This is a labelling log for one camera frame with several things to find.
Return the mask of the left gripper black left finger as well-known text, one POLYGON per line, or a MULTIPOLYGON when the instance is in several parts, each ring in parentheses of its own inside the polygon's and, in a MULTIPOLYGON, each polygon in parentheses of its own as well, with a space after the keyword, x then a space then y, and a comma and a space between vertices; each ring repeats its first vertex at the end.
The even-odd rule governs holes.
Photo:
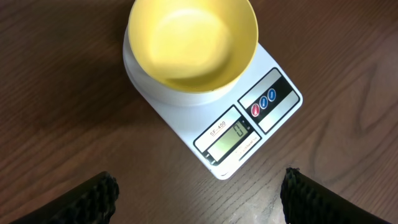
POLYGON ((108 224, 116 211, 119 185, 101 172, 12 224, 108 224))

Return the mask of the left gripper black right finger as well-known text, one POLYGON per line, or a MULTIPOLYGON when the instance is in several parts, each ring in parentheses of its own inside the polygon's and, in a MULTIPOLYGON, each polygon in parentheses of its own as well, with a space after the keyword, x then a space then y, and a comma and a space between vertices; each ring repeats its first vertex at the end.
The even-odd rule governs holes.
POLYGON ((280 199, 289 224, 388 224, 291 167, 286 169, 280 199))

